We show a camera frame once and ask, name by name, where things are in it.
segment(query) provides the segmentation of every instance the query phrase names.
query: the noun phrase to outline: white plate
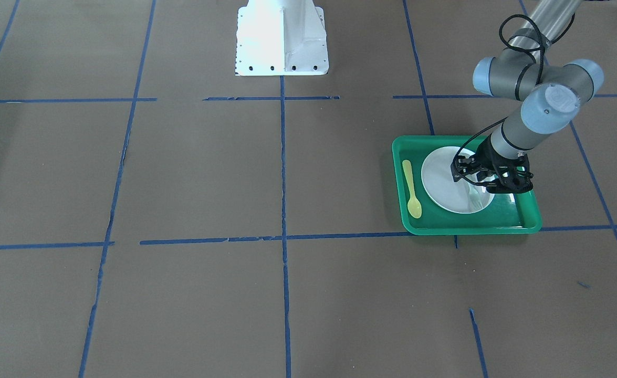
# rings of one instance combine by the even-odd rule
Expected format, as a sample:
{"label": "white plate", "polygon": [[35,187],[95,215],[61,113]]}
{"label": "white plate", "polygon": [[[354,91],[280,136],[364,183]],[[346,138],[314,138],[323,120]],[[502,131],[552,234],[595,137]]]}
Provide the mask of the white plate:
{"label": "white plate", "polygon": [[[451,173],[453,157],[458,149],[456,146],[445,146],[435,149],[425,158],[421,168],[423,187],[430,199],[444,210],[458,214],[477,213],[487,208],[495,195],[488,193],[484,186],[474,186],[481,197],[483,208],[475,210],[469,205],[469,187],[471,184],[465,180],[453,182],[453,174]],[[467,156],[474,155],[474,152],[468,149],[462,149],[460,155],[463,153]],[[467,177],[476,182],[473,175]]]}

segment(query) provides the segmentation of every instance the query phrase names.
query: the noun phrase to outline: robotic arm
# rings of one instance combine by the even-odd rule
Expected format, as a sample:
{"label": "robotic arm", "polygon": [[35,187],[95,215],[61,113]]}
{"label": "robotic arm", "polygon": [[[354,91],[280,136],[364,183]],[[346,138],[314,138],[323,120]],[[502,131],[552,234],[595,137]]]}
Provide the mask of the robotic arm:
{"label": "robotic arm", "polygon": [[[581,2],[541,0],[531,17],[513,15],[500,26],[500,39],[507,48],[499,57],[484,58],[476,65],[474,88],[522,104],[482,131],[496,127],[474,155],[467,157],[458,151],[451,165],[454,182],[465,179],[485,186],[490,193],[531,191],[533,174],[527,153],[567,126],[604,82],[602,69],[591,60],[573,60],[563,67],[544,65],[544,53],[567,32]],[[505,40],[503,27],[513,18],[525,19],[525,23]],[[467,177],[472,174],[477,182]],[[483,182],[493,175],[495,180]]]}

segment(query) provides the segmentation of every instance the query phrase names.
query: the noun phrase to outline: yellow spoon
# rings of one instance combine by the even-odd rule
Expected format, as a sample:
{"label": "yellow spoon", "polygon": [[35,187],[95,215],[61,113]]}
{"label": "yellow spoon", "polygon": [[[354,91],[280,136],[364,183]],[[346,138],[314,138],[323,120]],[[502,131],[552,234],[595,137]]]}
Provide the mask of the yellow spoon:
{"label": "yellow spoon", "polygon": [[423,207],[421,206],[421,201],[418,201],[416,198],[416,189],[413,186],[413,172],[411,170],[411,161],[404,160],[402,161],[402,168],[404,168],[404,177],[406,177],[406,184],[409,186],[409,203],[407,203],[406,207],[409,209],[409,214],[411,217],[420,218],[423,215]]}

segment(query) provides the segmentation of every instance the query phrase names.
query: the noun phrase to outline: light blue joint cap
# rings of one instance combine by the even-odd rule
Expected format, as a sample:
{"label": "light blue joint cap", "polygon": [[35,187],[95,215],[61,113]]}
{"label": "light blue joint cap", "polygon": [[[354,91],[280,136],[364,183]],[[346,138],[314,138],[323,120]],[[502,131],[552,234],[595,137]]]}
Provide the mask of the light blue joint cap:
{"label": "light blue joint cap", "polygon": [[481,59],[481,62],[476,65],[474,75],[472,76],[474,89],[490,96],[493,95],[490,91],[490,63],[493,62],[493,59],[495,57]]}
{"label": "light blue joint cap", "polygon": [[578,65],[582,69],[585,69],[589,73],[591,80],[593,81],[593,95],[597,93],[604,83],[604,72],[602,68],[594,61],[588,59],[577,59],[568,63],[568,65]]}
{"label": "light blue joint cap", "polygon": [[557,83],[538,86],[520,106],[520,118],[537,134],[553,134],[579,113],[580,100],[572,89]]}

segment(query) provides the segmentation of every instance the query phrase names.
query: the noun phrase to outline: green tray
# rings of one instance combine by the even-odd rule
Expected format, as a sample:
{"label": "green tray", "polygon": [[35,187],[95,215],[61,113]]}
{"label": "green tray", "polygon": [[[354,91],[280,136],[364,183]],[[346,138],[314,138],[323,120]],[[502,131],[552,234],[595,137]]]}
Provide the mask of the green tray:
{"label": "green tray", "polygon": [[[435,149],[443,146],[461,146],[469,136],[414,135],[400,136],[392,143],[397,192],[402,223],[414,235],[491,235],[534,234],[541,229],[541,215],[533,191],[523,194],[495,194],[491,204],[473,214],[455,214],[436,205],[427,195],[421,179],[423,161]],[[474,139],[467,148],[476,151],[485,136]],[[423,205],[423,216],[409,215],[402,161],[409,160],[413,167],[416,196]]]}

